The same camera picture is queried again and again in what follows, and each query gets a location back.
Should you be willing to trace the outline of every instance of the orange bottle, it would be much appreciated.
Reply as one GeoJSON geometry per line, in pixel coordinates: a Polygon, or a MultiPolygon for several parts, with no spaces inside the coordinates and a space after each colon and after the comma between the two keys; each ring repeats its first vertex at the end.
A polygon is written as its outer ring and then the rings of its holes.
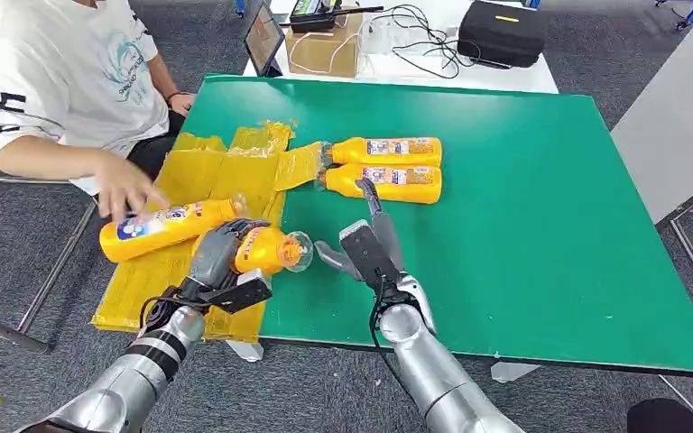
{"type": "Polygon", "coordinates": [[[197,237],[245,211],[241,194],[172,207],[145,218],[127,218],[118,226],[107,223],[99,232],[99,244],[110,262],[119,263],[197,237]]]}
{"type": "Polygon", "coordinates": [[[359,162],[373,165],[439,167],[442,143],[436,137],[362,138],[323,145],[324,165],[359,162]]]}
{"type": "Polygon", "coordinates": [[[381,200],[431,204],[442,192],[442,172],[437,167],[346,164],[321,172],[319,183],[342,196],[361,198],[363,191],[355,180],[364,176],[373,181],[381,200]]]}
{"type": "Polygon", "coordinates": [[[235,256],[235,270],[244,273],[259,268],[272,276],[286,268],[301,272],[312,262],[314,248],[302,232],[285,235],[275,227],[258,227],[245,236],[235,256]]]}

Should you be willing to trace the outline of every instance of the yellow tape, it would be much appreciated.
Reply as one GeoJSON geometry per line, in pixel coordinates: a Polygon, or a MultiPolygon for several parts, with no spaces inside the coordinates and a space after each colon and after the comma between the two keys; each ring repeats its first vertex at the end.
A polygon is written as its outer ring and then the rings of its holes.
{"type": "Polygon", "coordinates": [[[284,191],[316,179],[322,168],[321,152],[320,143],[283,152],[277,164],[274,189],[284,191]]]}
{"type": "MultiPolygon", "coordinates": [[[[226,149],[218,137],[180,134],[155,185],[173,204],[230,198],[241,192],[250,217],[279,226],[284,194],[273,186],[278,161],[292,136],[291,128],[279,123],[267,123],[261,129],[238,128],[226,149]]],[[[143,302],[184,279],[193,242],[118,264],[91,319],[92,325],[103,330],[137,331],[143,302]]],[[[203,337],[253,343],[259,336],[263,312],[263,303],[234,315],[212,309],[206,317],[203,337]]]]}
{"type": "Polygon", "coordinates": [[[518,23],[519,22],[518,19],[512,18],[511,16],[496,15],[495,19],[501,20],[501,21],[508,21],[510,23],[518,23]]]}

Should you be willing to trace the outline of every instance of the wristband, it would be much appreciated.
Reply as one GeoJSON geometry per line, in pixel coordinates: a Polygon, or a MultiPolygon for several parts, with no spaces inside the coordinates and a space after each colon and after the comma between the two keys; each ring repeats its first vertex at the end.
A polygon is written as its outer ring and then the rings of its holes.
{"type": "Polygon", "coordinates": [[[192,95],[190,92],[174,92],[166,97],[166,105],[171,106],[171,99],[177,95],[192,95]]]}

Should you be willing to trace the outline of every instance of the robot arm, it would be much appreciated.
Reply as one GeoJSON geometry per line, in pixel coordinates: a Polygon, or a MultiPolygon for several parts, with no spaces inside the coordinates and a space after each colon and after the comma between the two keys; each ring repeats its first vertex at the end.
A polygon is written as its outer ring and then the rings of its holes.
{"type": "Polygon", "coordinates": [[[321,241],[315,246],[324,262],[374,290],[371,327],[377,323],[392,346],[399,364],[397,379],[429,429],[434,433],[524,433],[487,399],[435,337],[424,289],[404,271],[392,220],[382,211],[375,186],[365,178],[357,186],[368,201],[373,227],[360,220],[342,230],[339,240],[344,253],[321,241]]]}
{"type": "Polygon", "coordinates": [[[256,269],[237,275],[238,246],[261,221],[239,219],[209,231],[197,242],[187,278],[155,301],[137,338],[85,392],[46,419],[15,433],[139,433],[147,415],[201,339],[211,306],[228,313],[272,296],[256,269]]]}

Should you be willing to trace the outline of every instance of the green mat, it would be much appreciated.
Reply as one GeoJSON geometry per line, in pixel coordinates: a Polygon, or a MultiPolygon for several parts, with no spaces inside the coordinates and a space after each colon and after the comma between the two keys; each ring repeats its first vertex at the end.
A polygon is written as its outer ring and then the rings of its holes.
{"type": "MultiPolygon", "coordinates": [[[[295,123],[291,147],[438,136],[436,205],[386,203],[460,354],[693,373],[693,306],[590,97],[209,76],[183,131],[295,123]]],[[[282,228],[337,243],[359,199],[290,191],[282,228]]],[[[273,280],[261,336],[371,345],[372,292],[319,260],[273,280]]]]}

